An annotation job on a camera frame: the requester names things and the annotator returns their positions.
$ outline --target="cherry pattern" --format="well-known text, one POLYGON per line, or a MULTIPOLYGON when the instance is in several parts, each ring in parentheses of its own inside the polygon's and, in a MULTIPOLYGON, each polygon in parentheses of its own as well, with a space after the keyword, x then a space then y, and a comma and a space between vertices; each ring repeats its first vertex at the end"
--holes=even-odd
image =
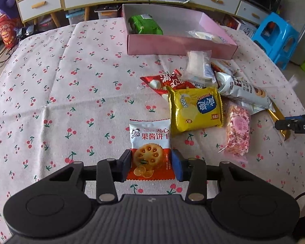
MULTIPOLYGON (((227 32, 238 41, 233 56, 237 67, 232 67, 236 74, 267 87, 284 116, 305 114, 288 81, 264 53, 243 33, 227 32)), ((129 56, 125 34, 123 21, 107 19, 51 30, 20 43, 0 77, 0 215, 11 195, 61 167, 76 160, 96 164, 105 158, 98 148, 114 157, 129 148, 129 118, 169 118, 169 104, 140 77, 182 70, 186 56, 129 56)), ((250 134, 261 145, 250 146, 244 162, 221 151, 224 127, 184 132, 174 137, 172 146, 207 164, 230 160, 294 197, 305 191, 305 135, 292 134, 284 142, 266 112, 252 116, 250 134)), ((153 185, 158 194, 185 195, 186 189, 176 180, 153 185)), ((152 192, 147 181, 131 181, 117 190, 152 192)), ((3 241, 8 232, 0 216, 3 241)))

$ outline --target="storage box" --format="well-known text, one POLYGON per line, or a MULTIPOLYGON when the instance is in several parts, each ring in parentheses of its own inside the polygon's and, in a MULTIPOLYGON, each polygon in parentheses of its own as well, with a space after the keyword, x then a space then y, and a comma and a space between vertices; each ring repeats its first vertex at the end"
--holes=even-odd
POLYGON ((99 6, 94 12, 98 14, 98 19, 116 18, 119 5, 99 6))
POLYGON ((235 30, 243 31, 250 38, 252 38, 252 36, 257 30, 256 26, 245 22, 242 19, 236 19, 228 14, 225 15, 222 22, 224 26, 230 27, 235 30))
POLYGON ((70 25, 78 24, 85 21, 85 10, 81 9, 75 12, 66 13, 66 18, 69 19, 70 25))
POLYGON ((129 55, 186 55, 190 50, 212 50, 213 58, 232 59, 236 43, 206 14, 178 7, 155 4, 123 4, 122 15, 127 26, 129 55), (133 34, 129 18, 149 14, 163 35, 133 34), (226 44, 192 37, 188 31, 197 30, 220 36, 226 44))

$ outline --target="green snack packet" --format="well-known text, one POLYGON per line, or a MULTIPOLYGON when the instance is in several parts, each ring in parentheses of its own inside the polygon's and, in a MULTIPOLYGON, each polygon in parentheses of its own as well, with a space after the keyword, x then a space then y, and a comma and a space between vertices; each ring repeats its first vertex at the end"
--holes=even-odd
POLYGON ((129 23, 136 34, 163 35, 162 29, 148 14, 134 15, 129 18, 129 23))

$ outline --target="pink round sticker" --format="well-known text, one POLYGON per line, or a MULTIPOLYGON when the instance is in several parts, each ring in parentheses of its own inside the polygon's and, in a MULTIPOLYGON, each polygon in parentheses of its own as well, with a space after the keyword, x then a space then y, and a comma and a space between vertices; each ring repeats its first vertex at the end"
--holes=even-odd
POLYGON ((241 116, 236 116, 233 118, 233 125, 236 132, 240 134, 244 134, 249 131, 247 121, 241 116))

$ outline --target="red bag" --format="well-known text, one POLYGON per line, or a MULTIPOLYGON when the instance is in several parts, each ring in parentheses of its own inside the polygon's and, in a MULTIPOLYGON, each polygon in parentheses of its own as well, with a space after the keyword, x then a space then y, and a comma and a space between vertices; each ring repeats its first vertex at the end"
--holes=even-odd
POLYGON ((168 100, 167 85, 174 90, 196 88, 191 82, 180 79, 175 73, 164 72, 160 75, 140 77, 140 79, 166 100, 168 100))
POLYGON ((9 19, 5 14, 0 16, 0 34, 6 48, 12 48, 16 45, 15 29, 21 26, 19 18, 9 19))

